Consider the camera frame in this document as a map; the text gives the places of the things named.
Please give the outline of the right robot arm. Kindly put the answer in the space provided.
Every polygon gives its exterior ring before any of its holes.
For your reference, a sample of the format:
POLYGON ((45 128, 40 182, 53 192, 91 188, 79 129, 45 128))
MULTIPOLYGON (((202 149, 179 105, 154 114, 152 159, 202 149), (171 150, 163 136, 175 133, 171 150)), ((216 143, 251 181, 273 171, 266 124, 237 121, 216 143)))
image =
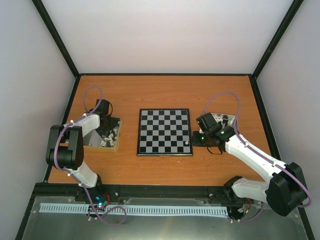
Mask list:
POLYGON ((199 116, 196 122, 200 130, 193 132, 194 145, 218 148, 221 153, 241 160, 263 179, 232 177, 223 186, 228 202, 244 198, 257 200, 286 217, 308 198, 303 170, 298 164, 286 164, 273 158, 247 141, 231 125, 222 126, 212 113, 199 116))

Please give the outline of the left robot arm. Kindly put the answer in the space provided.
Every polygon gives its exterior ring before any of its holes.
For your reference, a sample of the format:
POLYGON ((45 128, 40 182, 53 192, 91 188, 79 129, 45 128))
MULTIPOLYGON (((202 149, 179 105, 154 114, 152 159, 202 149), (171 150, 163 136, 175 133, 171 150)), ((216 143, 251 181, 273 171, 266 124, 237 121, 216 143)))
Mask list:
POLYGON ((98 99, 95 108, 79 119, 50 128, 46 163, 74 178, 80 187, 87 188, 92 201, 103 198, 101 177, 85 163, 85 148, 115 153, 119 149, 122 120, 112 116, 113 106, 98 99))

